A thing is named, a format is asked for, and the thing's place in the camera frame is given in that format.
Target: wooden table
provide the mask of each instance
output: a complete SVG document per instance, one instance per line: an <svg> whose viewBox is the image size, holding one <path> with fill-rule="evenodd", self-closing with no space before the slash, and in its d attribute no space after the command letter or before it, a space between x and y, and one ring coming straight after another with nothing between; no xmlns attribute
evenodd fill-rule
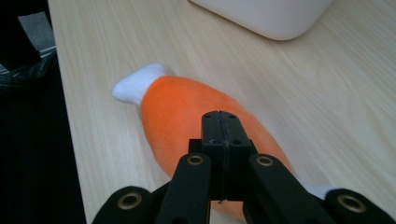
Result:
<svg viewBox="0 0 396 224"><path fill-rule="evenodd" d="M112 85L146 63L253 112L310 184L354 189L396 217L396 4L335 1L278 42L187 0L50 0L86 217L125 186L168 181L138 108ZM212 223L239 223L214 213Z"/></svg>

